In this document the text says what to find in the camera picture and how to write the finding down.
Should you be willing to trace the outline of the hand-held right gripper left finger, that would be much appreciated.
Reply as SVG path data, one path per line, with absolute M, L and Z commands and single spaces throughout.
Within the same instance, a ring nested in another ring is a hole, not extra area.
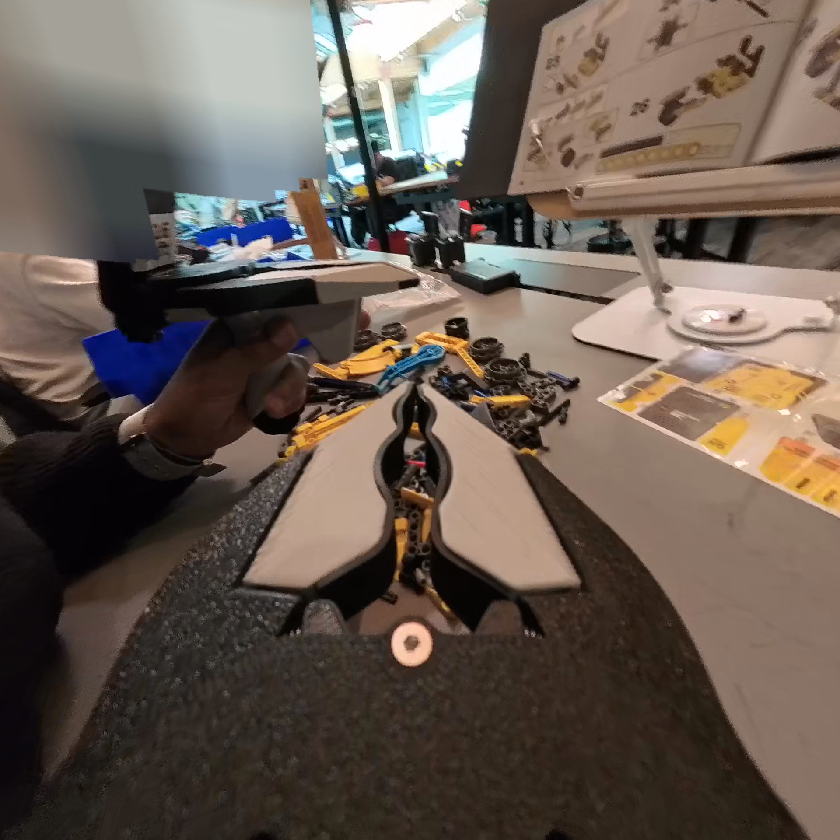
M 392 584 L 391 484 L 403 463 L 416 387 L 405 382 L 307 453 L 243 572 L 243 587 L 357 614 Z

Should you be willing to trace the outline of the yellow grey sticker sheet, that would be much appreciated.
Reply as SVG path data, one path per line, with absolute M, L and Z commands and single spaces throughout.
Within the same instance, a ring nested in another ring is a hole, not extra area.
M 839 515 L 837 374 L 686 346 L 598 402 Z

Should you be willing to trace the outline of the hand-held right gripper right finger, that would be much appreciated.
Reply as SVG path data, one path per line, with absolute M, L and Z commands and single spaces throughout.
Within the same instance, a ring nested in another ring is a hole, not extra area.
M 416 388 L 435 484 L 429 573 L 464 625 L 539 625 L 530 597 L 576 592 L 581 577 L 519 453 L 436 391 Z

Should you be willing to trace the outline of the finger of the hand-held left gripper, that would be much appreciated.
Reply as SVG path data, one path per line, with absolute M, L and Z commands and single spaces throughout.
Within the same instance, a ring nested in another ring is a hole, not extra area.
M 415 287 L 419 273 L 387 262 L 379 269 L 270 272 L 167 291 L 168 309 L 284 309 L 329 305 Z
M 270 272 L 286 271 L 286 272 L 326 272 L 337 270 L 362 270 L 362 269 L 379 269 L 384 268 L 387 261 L 380 260 L 356 260 L 356 259 L 322 259 L 322 260 L 304 260 L 304 259 L 286 259 L 282 261 L 253 261 L 248 264 L 248 272 L 250 275 L 267 274 Z

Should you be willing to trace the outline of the black power adapter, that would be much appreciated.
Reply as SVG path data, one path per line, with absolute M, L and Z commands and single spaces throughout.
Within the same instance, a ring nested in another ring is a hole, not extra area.
M 520 287 L 517 271 L 499 267 L 483 259 L 471 259 L 446 269 L 448 277 L 457 285 L 481 295 L 491 295 L 508 288 Z

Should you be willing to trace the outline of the person's left hand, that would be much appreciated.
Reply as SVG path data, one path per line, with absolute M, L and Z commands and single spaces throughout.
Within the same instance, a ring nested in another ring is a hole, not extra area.
M 247 408 L 251 380 L 291 352 L 298 340 L 286 318 L 268 321 L 241 343 L 225 322 L 212 322 L 146 411 L 145 436 L 181 459 L 209 459 L 252 428 Z

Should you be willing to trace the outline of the blue plastic bin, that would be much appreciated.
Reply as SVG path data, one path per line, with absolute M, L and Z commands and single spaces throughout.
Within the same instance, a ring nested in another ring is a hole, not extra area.
M 181 366 L 186 355 L 211 322 L 184 322 L 164 328 L 163 337 L 152 343 L 138 343 L 120 331 L 101 333 L 83 341 L 100 382 L 111 396 L 149 396 L 149 386 L 160 386 L 159 396 Z M 260 327 L 236 332 L 225 321 L 237 343 L 246 340 Z M 309 359 L 294 353 L 295 347 L 281 360 L 258 374 L 248 385 L 247 408 L 254 417 L 266 412 L 284 418 L 297 413 L 306 400 Z
M 292 226 L 284 217 L 274 217 L 262 222 L 245 226 L 227 225 L 204 229 L 194 235 L 196 243 L 207 249 L 218 242 L 232 242 L 236 237 L 239 246 L 249 245 L 258 239 L 270 237 L 273 242 L 284 242 L 293 239 L 295 235 Z

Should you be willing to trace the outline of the pile of toy building parts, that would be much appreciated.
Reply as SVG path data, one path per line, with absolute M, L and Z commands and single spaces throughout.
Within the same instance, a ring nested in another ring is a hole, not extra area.
M 404 359 L 426 344 L 444 347 L 446 356 L 438 364 L 415 372 L 408 380 L 399 381 L 390 392 L 405 382 L 414 384 L 416 390 L 419 385 L 425 386 L 487 425 L 519 453 L 534 457 L 533 451 L 542 446 L 542 426 L 552 418 L 552 415 L 540 417 L 539 413 L 550 410 L 553 388 L 549 386 L 549 400 L 544 402 L 540 400 L 543 393 L 530 389 L 526 377 L 514 386 L 488 386 L 483 373 L 485 365 L 479 365 L 469 356 L 466 340 L 429 332 L 417 336 L 415 345 L 406 353 L 399 351 L 396 341 L 387 340 L 333 367 L 316 364 L 316 372 L 324 375 L 323 379 L 313 381 L 320 385 L 320 391 L 325 392 L 329 386 L 349 390 L 357 385 L 368 400 L 340 405 L 333 399 L 332 405 L 326 406 L 323 412 L 307 416 L 290 433 L 285 457 L 299 460 L 302 467 L 306 454 L 318 443 L 384 396 L 378 394 L 375 384 L 387 365 Z M 436 591 L 429 573 L 435 484 L 427 473 L 426 462 L 425 438 L 417 420 L 415 397 L 402 449 L 401 471 L 391 484 L 395 503 L 393 579 L 415 589 Z M 443 602 L 438 593 L 437 600 Z

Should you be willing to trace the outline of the brown cardboard box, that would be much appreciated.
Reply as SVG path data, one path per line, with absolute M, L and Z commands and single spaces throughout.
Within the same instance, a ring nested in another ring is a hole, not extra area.
M 321 200 L 318 184 L 300 178 L 298 189 L 286 198 L 286 217 L 290 224 L 302 226 L 305 239 L 315 259 L 337 259 L 339 251 Z

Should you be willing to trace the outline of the toy instruction booklet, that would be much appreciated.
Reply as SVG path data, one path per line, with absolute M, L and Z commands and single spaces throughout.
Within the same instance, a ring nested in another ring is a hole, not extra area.
M 587 2 L 549 21 L 509 190 L 838 152 L 838 2 Z

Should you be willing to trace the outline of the white book stand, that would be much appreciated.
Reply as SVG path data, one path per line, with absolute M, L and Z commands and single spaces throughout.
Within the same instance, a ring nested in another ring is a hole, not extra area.
M 587 344 L 656 360 L 688 343 L 756 350 L 772 361 L 838 374 L 838 285 L 814 298 L 793 280 L 679 280 L 654 245 L 662 218 L 838 214 L 838 157 L 671 175 L 607 177 L 528 197 L 546 217 L 611 217 L 630 235 L 643 285 L 580 322 Z M 748 316 L 729 323 L 730 308 Z

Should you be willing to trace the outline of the person's left forearm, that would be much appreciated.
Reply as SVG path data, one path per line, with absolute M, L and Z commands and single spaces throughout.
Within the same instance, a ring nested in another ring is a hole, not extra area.
M 2 453 L 2 503 L 43 540 L 64 578 L 119 553 L 196 480 L 161 482 L 135 471 L 118 444 L 128 416 L 103 416 L 76 432 L 31 434 Z

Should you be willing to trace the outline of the empty clear plastic bag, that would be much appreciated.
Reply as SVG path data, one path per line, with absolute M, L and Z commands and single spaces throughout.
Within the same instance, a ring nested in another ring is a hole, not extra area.
M 364 297 L 361 306 L 374 322 L 390 322 L 411 319 L 460 299 L 460 292 L 441 276 L 420 273 L 415 287 Z

